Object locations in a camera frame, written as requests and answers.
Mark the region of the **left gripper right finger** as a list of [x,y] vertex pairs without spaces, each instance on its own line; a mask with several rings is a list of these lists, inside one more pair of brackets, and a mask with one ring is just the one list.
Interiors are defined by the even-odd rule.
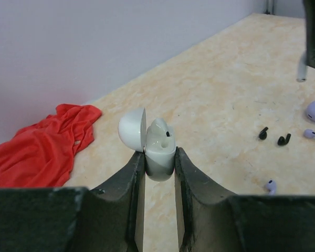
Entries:
[[237,195],[175,154],[180,251],[315,251],[315,196]]

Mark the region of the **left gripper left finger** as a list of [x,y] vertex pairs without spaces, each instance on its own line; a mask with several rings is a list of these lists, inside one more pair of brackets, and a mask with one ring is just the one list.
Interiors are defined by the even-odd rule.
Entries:
[[145,157],[105,182],[0,189],[0,251],[142,251]]

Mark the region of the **white earbud case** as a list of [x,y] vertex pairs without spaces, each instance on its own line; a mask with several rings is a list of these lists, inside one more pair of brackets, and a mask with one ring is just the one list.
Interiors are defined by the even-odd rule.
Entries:
[[176,140],[173,127],[163,118],[155,118],[147,126],[145,109],[134,109],[120,119],[118,135],[125,146],[145,154],[145,171],[151,180],[163,182],[171,177]]

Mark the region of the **white earbud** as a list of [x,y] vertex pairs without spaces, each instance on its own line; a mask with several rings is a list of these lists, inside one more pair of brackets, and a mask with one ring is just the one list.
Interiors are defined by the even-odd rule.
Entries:
[[163,118],[156,118],[146,132],[146,147],[152,151],[169,152],[174,148],[174,140]]

